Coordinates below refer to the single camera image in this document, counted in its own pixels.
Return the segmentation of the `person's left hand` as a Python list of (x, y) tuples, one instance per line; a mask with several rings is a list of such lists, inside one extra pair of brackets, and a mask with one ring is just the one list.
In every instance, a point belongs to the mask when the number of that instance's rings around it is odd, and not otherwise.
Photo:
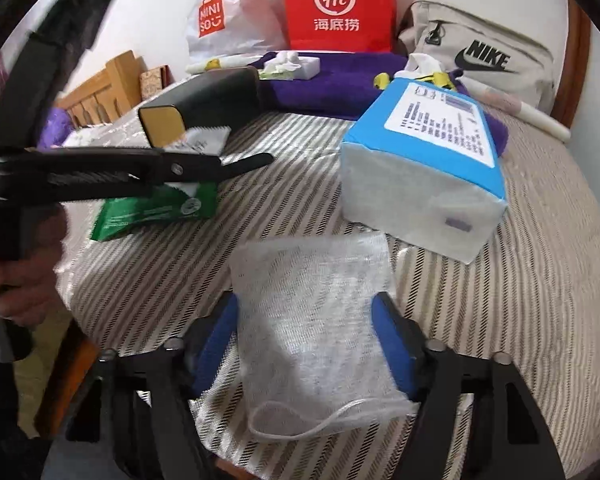
[(24, 326), (40, 325), (61, 304), (56, 266), (64, 256), (68, 219), (63, 206), (38, 225), (33, 249), (19, 261), (0, 262), (0, 315)]

